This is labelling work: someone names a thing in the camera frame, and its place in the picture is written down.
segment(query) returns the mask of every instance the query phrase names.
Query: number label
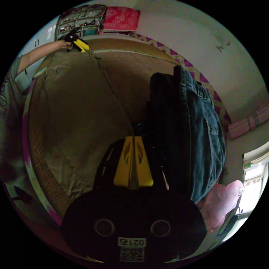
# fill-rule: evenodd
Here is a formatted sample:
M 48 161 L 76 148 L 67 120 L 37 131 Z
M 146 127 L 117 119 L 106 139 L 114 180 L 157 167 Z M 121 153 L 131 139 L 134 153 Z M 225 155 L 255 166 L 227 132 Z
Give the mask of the number label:
M 146 238 L 118 238 L 119 247 L 146 247 Z

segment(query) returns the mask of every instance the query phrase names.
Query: white door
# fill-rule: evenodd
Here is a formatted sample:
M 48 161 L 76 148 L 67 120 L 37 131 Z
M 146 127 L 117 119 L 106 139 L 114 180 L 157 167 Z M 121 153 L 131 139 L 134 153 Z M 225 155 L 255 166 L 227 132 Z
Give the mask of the white door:
M 55 33 L 55 28 L 56 28 L 56 23 L 58 21 L 59 16 L 54 18 L 52 21 L 50 21 L 48 24 L 46 24 L 34 37 L 33 41 L 31 42 L 33 49 L 40 47 L 44 44 L 54 42 L 54 33 Z M 29 79 L 32 81 L 39 65 L 42 63 L 45 57 L 42 59 L 38 60 L 37 62 L 33 63 L 30 65 L 27 69 L 27 75 Z
M 36 46 L 36 41 L 37 41 L 37 36 L 33 36 L 28 43 L 24 46 L 24 48 L 20 51 L 18 54 L 18 57 L 21 57 L 24 54 L 27 54 L 28 52 L 32 51 L 35 49 Z M 30 87 L 31 85 L 31 80 L 28 76 L 27 70 L 23 70 L 16 78 L 15 78 L 15 83 L 19 90 L 23 92 L 27 88 Z
M 46 24 L 39 32 L 37 36 L 37 46 L 41 46 L 50 42 L 54 42 L 54 34 L 56 29 L 56 24 L 59 16 L 54 18 L 48 24 Z
M 23 70 L 16 78 L 15 78 L 15 83 L 19 90 L 21 92 L 24 92 L 26 89 L 28 89 L 31 85 L 31 81 L 26 75 L 25 70 Z

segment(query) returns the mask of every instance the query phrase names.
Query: qr code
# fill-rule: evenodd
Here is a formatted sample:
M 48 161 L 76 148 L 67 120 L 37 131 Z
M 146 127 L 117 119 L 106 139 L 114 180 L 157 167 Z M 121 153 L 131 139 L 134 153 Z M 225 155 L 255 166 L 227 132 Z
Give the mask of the qr code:
M 120 261 L 143 262 L 144 254 L 143 247 L 121 247 Z

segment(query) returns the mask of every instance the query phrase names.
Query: person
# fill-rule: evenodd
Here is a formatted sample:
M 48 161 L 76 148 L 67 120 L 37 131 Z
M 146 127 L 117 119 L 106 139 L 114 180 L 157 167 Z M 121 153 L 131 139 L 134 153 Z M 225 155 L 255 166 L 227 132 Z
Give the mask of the person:
M 21 92 L 15 78 L 27 67 L 70 42 L 59 40 L 44 44 L 17 57 L 0 88 L 0 180 L 35 196 L 24 164 L 21 142 L 22 115 L 28 89 Z

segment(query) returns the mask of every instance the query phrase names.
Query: denim jeans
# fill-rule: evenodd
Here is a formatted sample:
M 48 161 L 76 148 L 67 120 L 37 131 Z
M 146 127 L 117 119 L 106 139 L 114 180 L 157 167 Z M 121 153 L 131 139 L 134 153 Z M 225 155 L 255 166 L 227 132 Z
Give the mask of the denim jeans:
M 216 183 L 226 154 L 211 96 L 178 65 L 173 76 L 152 75 L 150 103 L 169 188 L 197 203 Z

